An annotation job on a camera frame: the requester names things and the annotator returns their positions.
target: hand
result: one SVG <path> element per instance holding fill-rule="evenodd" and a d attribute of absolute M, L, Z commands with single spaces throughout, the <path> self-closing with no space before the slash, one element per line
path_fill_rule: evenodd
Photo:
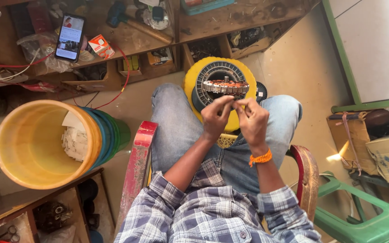
<path fill-rule="evenodd" d="M 232 104 L 233 96 L 222 96 L 203 108 L 201 111 L 204 124 L 202 138 L 211 144 L 217 142 L 226 127 Z"/>
<path fill-rule="evenodd" d="M 240 120 L 241 133 L 246 139 L 253 156 L 266 154 L 268 146 L 265 142 L 265 135 L 270 113 L 253 98 L 237 100 L 233 103 L 233 107 Z"/>

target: tiled floor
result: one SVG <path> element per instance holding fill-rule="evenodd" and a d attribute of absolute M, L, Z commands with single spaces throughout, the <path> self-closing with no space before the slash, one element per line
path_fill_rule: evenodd
<path fill-rule="evenodd" d="M 349 97 L 320 7 L 316 7 L 304 17 L 265 53 L 252 54 L 241 61 L 248 66 L 257 81 L 266 85 L 268 96 L 287 94 L 302 103 L 303 119 L 298 125 L 292 144 L 307 147 L 315 156 L 320 172 L 330 170 L 338 179 L 349 183 L 349 177 L 342 168 L 341 162 L 326 159 L 337 153 L 326 117 L 331 114 L 331 106 L 346 105 Z M 179 72 L 130 84 L 116 101 L 100 109 L 117 119 L 124 120 L 134 135 L 140 123 L 151 118 L 150 97 L 153 90 L 163 83 L 181 84 L 184 75 L 183 72 Z M 117 93 L 116 91 L 100 92 L 90 105 L 97 107 L 104 104 Z M 93 96 L 94 94 L 78 97 L 76 101 L 82 106 Z M 103 165 L 105 184 L 114 217 L 119 211 L 130 150 L 131 145 Z M 297 166 L 290 159 L 284 161 L 280 173 L 287 184 L 292 184 L 298 179 Z M 4 176 L 0 173 L 1 194 L 21 189 Z M 345 213 L 349 211 L 349 203 L 323 206 Z M 330 239 L 326 236 L 323 241 L 329 242 Z"/>

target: smartphone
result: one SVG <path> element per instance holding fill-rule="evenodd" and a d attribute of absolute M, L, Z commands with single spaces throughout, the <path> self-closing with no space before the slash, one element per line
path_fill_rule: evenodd
<path fill-rule="evenodd" d="M 64 14 L 60 34 L 58 36 L 55 58 L 77 62 L 80 45 L 84 36 L 85 18 L 82 16 Z"/>

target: yellow bucket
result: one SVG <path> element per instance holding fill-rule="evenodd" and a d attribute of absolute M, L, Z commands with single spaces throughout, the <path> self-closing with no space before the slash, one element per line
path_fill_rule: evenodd
<path fill-rule="evenodd" d="M 68 111 L 82 122 L 88 137 L 83 162 L 62 148 Z M 0 125 L 0 167 L 14 182 L 31 189 L 52 189 L 84 174 L 97 159 L 102 137 L 96 122 L 81 108 L 54 100 L 37 100 L 13 110 Z"/>

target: scissors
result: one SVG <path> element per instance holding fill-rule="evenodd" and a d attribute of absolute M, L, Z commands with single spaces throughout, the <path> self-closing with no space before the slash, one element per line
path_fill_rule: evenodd
<path fill-rule="evenodd" d="M 16 226 L 12 225 L 8 227 L 7 232 L 4 233 L 3 235 L 0 236 L 0 239 L 6 235 L 10 235 L 10 238 L 5 239 L 6 241 L 9 241 L 11 243 L 19 243 L 20 241 L 20 236 L 17 233 L 17 228 Z"/>

